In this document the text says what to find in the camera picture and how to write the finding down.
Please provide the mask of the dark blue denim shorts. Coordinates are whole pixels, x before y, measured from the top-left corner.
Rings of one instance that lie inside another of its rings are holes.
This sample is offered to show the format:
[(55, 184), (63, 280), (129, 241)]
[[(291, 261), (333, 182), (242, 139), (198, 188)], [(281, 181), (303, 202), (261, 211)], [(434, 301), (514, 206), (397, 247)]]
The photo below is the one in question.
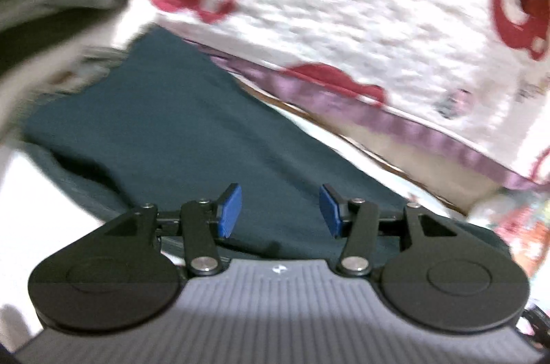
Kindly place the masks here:
[(406, 205), (161, 28), (100, 82), (37, 104), (22, 137), (47, 177), (103, 221), (145, 203), (177, 210), (239, 184), (241, 215), (218, 243), (225, 257), (335, 262), (343, 244), (322, 218), (323, 184), (386, 213)]

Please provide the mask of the floral patterned bedsheet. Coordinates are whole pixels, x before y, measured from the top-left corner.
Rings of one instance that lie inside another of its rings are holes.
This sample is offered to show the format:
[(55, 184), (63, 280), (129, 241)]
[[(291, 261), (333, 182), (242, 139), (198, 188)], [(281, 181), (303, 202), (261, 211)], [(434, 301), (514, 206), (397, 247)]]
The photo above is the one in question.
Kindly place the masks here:
[(477, 202), (467, 221), (494, 231), (533, 278), (549, 252), (549, 193), (502, 189)]

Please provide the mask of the checkered floor rug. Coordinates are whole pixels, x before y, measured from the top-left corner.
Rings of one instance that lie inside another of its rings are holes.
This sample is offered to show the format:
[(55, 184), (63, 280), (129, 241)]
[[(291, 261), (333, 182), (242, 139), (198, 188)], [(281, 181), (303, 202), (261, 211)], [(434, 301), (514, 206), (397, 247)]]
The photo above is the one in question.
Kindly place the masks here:
[[(276, 100), (248, 81), (241, 81), (239, 85), (393, 192), (421, 203), (438, 215), (451, 214), (443, 202), (414, 184), (403, 171), (368, 153), (358, 142), (338, 134), (328, 123)], [(100, 224), (48, 179), (16, 142), (2, 145), (1, 344), (8, 351), (18, 350), (41, 330), (27, 292), (31, 271), (50, 253)]]

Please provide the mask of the white quilt with red bears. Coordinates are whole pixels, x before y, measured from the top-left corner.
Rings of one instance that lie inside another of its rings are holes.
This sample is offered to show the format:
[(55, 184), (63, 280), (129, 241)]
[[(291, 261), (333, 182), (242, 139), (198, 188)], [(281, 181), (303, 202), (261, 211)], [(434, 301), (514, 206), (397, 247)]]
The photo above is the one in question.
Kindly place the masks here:
[(549, 184), (549, 0), (150, 0), (280, 100)]

